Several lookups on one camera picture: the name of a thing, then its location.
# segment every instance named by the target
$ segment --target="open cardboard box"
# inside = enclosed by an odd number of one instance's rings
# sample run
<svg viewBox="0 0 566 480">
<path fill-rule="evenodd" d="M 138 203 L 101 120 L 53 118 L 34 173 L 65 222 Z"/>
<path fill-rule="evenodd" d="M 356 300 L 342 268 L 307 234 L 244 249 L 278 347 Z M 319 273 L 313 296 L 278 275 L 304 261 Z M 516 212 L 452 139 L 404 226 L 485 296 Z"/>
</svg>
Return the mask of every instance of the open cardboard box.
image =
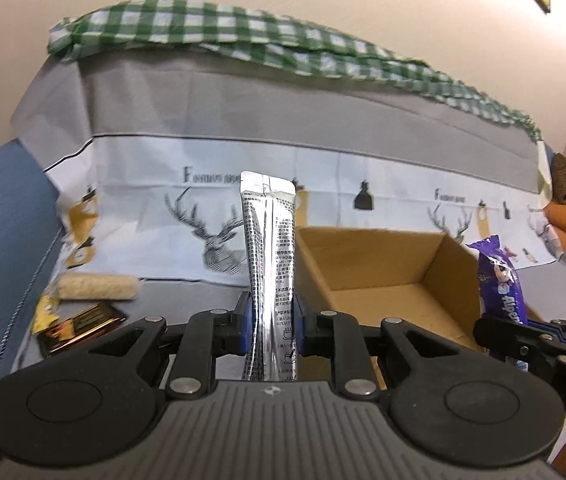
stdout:
<svg viewBox="0 0 566 480">
<path fill-rule="evenodd" d="M 337 310 L 360 324 L 400 317 L 478 349 L 476 258 L 444 234 L 377 229 L 297 229 L 295 290 L 316 312 Z M 299 378 L 327 373 L 320 358 L 302 360 Z"/>
</svg>

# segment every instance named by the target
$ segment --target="purple candy wrapper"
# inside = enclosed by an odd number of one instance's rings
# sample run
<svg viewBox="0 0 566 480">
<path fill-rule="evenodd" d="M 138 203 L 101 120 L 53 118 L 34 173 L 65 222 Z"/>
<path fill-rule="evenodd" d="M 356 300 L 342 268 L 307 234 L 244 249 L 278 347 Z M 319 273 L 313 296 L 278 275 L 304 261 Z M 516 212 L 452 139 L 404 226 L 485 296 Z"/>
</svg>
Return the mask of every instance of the purple candy wrapper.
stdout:
<svg viewBox="0 0 566 480">
<path fill-rule="evenodd" d="M 479 251 L 477 278 L 484 316 L 511 319 L 517 323 L 528 324 L 526 306 L 517 271 L 505 252 L 497 235 L 480 240 L 468 247 Z M 490 355 L 505 360 L 522 370 L 527 364 L 516 359 L 506 358 L 490 351 Z"/>
</svg>

